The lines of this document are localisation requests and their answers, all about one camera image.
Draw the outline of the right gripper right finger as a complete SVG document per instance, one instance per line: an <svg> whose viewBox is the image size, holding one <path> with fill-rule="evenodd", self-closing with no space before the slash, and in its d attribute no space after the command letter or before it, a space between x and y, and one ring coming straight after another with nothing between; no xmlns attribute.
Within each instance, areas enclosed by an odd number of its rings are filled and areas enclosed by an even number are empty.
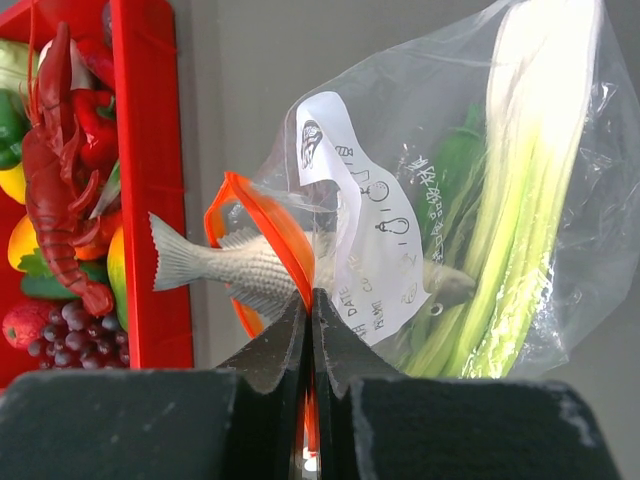
<svg viewBox="0 0 640 480"><path fill-rule="evenodd" d="M557 381L412 378L323 290L310 328L323 479L616 479L598 422Z"/></svg>

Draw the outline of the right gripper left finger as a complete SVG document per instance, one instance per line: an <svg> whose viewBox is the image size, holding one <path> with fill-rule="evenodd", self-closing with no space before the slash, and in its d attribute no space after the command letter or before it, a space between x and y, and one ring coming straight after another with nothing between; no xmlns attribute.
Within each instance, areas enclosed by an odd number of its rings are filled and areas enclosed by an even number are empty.
<svg viewBox="0 0 640 480"><path fill-rule="evenodd" d="M1 398L5 479L299 479L307 312L279 318L214 369L58 370Z"/></svg>

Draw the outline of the fake grey fish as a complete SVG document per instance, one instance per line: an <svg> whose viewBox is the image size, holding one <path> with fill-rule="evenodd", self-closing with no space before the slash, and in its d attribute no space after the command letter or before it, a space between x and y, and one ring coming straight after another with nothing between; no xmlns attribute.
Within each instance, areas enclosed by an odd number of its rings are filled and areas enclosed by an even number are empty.
<svg viewBox="0 0 640 480"><path fill-rule="evenodd" d="M252 227L229 233L217 248L195 244L158 215L149 215L157 253L153 289L172 290L196 280L226 286L227 295L270 320L284 308L296 289L290 273L266 237ZM467 273L419 256L403 256L400 271L415 273L418 285L435 295L428 308L436 316L470 299L476 282Z"/></svg>

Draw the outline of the clear orange zip bag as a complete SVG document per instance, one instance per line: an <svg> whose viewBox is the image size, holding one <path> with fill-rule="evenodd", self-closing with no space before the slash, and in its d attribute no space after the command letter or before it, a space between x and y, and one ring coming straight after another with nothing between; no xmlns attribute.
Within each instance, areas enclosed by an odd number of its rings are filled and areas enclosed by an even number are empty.
<svg viewBox="0 0 640 480"><path fill-rule="evenodd" d="M343 321L414 377L533 376L627 296L639 102L602 1L497 1L376 53L288 111L207 236L274 219L330 266Z"/></svg>

